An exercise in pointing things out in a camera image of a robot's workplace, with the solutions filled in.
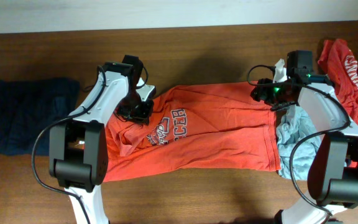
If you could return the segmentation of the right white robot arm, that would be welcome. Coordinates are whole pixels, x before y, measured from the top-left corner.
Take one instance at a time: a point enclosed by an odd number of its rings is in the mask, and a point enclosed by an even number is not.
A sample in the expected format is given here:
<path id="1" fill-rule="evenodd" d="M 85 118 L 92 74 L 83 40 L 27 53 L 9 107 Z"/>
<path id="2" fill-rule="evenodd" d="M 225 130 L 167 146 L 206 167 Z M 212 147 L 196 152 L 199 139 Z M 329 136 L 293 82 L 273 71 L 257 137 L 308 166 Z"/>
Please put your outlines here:
<path id="1" fill-rule="evenodd" d="M 310 51 L 289 52 L 269 70 L 273 78 L 255 83 L 252 99 L 263 101 L 272 111 L 300 106 L 316 128 L 294 146 L 290 157 L 307 140 L 322 139 L 308 172 L 307 193 L 294 184 L 300 199 L 279 210 L 273 222 L 336 223 L 335 214 L 358 207 L 358 124 L 340 104 L 329 77 L 314 73 Z"/>

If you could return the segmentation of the orange McKinney Boyd soccer shirt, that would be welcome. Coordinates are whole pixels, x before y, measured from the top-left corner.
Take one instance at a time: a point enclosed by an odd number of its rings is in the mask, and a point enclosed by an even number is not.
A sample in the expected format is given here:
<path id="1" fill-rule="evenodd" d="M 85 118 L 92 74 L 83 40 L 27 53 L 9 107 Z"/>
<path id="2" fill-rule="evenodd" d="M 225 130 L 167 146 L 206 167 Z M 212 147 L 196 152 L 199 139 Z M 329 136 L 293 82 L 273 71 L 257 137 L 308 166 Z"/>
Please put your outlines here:
<path id="1" fill-rule="evenodd" d="M 112 117 L 105 181 L 177 169 L 280 169 L 275 113 L 246 82 L 176 86 L 154 99 L 148 124 Z"/>

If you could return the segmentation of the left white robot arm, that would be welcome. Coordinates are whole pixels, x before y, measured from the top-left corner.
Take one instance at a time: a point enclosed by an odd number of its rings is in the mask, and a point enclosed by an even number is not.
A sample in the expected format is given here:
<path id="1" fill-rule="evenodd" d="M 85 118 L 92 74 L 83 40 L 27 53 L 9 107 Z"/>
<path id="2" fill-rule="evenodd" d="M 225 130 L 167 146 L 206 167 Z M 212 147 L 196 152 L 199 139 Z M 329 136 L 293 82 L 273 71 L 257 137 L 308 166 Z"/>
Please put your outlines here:
<path id="1" fill-rule="evenodd" d="M 84 102 L 50 128 L 49 173 L 69 196 L 77 223 L 109 223 L 101 195 L 108 168 L 105 127 L 112 116 L 149 123 L 155 87 L 141 79 L 146 71 L 132 55 L 99 66 Z"/>

